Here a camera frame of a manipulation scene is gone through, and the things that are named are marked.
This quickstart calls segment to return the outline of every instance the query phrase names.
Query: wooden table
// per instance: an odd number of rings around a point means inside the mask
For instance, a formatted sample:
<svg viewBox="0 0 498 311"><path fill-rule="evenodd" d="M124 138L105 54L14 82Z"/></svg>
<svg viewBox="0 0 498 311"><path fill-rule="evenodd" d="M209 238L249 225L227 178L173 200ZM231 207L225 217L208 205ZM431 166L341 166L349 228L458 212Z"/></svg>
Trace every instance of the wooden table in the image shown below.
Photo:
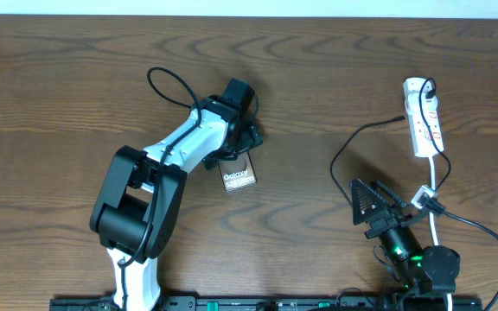
<svg viewBox="0 0 498 311"><path fill-rule="evenodd" d="M453 172L441 201L498 232L498 21L0 16L0 309L47 310L58 295L115 289L88 218L112 155L167 136L187 115L148 86L180 74L201 97L244 79L261 99L256 187L226 194L218 172L188 178L162 255L165 289L201 295L336 295L396 283L379 241L329 177L364 123L404 113L402 82L435 77ZM155 76L188 101L172 79ZM438 176L446 167L437 159ZM379 179L408 200L429 181L407 122L360 134L335 165L342 185ZM487 305L498 242L441 218L462 257L457 293ZM427 222L413 229L431 243Z"/></svg>

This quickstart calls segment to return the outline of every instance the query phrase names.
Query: wooden surface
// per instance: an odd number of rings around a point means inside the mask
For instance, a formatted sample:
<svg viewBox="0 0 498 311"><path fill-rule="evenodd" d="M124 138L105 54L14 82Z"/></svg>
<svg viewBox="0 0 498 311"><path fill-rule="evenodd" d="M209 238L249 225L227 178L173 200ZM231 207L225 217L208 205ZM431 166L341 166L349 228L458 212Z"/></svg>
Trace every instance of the wooden surface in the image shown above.
<svg viewBox="0 0 498 311"><path fill-rule="evenodd" d="M226 194L218 172L189 177L159 264L165 289L336 295L396 286L372 255L379 241L353 226L329 162L360 125L404 113L410 76L438 84L453 163L441 201L498 232L498 21L0 16L1 310L114 290L110 258L88 227L112 155L157 142L187 115L147 85L153 66L201 97L232 77L250 82L265 136L251 152L256 187ZM155 79L187 101L172 79ZM343 185L380 179L408 200L429 180L407 122L359 135L335 173ZM487 305L498 242L447 218L438 230L462 257L457 293ZM426 222L414 232L431 242Z"/></svg>

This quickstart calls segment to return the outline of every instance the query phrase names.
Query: wood grain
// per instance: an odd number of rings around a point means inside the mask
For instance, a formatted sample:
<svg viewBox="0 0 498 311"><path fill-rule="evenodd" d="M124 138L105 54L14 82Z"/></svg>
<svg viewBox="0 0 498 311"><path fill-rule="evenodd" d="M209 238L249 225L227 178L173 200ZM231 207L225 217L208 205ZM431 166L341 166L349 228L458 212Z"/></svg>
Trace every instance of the wood grain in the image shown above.
<svg viewBox="0 0 498 311"><path fill-rule="evenodd" d="M328 168L358 126L404 113L410 76L433 76L439 87L454 167L443 203L498 232L498 21L0 16L0 309L114 290L111 261L87 225L109 162L124 144L167 136L187 113L149 88L153 66L200 96L232 77L250 82L265 135L251 152L256 187L225 194L217 172L189 177L160 261L165 289L335 295L396 286ZM188 101L172 79L156 81ZM343 185L380 179L410 198L429 168L413 157L408 132L403 122L360 134L335 165ZM450 219L438 230L462 257L458 294L487 304L498 243ZM430 243L426 223L415 233Z"/></svg>

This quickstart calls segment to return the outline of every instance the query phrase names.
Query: white arm segment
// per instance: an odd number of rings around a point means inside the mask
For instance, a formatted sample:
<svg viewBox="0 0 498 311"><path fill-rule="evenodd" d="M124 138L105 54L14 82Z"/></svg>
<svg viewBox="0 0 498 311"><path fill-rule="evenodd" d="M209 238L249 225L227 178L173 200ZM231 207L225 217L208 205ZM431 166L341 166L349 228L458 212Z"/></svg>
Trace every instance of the white arm segment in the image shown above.
<svg viewBox="0 0 498 311"><path fill-rule="evenodd" d="M191 128L196 120L197 111L193 110L189 114L188 120L172 132L172 134L164 138L161 142L144 148L144 151L147 152L147 157L159 162L166 146ZM170 151L164 163L167 165L175 164L189 174L205 156L222 146L226 139L227 129L228 123L219 115L203 109L201 111L200 126L178 142ZM142 189L153 193L153 186L145 183L142 185ZM117 249L107 250L112 258L115 279L117 281L117 291L112 299L117 306L123 308L122 277L118 261L121 259L127 261L130 259L130 256ZM127 311L150 311L155 306L161 294L161 288L156 281L156 263L157 258L147 258L144 263L134 262L126 268Z"/></svg>

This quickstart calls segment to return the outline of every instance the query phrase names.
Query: white background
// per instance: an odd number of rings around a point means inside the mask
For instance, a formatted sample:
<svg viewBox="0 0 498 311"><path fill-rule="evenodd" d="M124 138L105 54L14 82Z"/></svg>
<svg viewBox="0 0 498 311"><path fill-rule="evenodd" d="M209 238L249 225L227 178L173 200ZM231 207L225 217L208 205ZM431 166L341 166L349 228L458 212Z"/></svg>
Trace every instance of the white background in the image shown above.
<svg viewBox="0 0 498 311"><path fill-rule="evenodd" d="M498 18L498 0L0 0L0 14Z"/></svg>

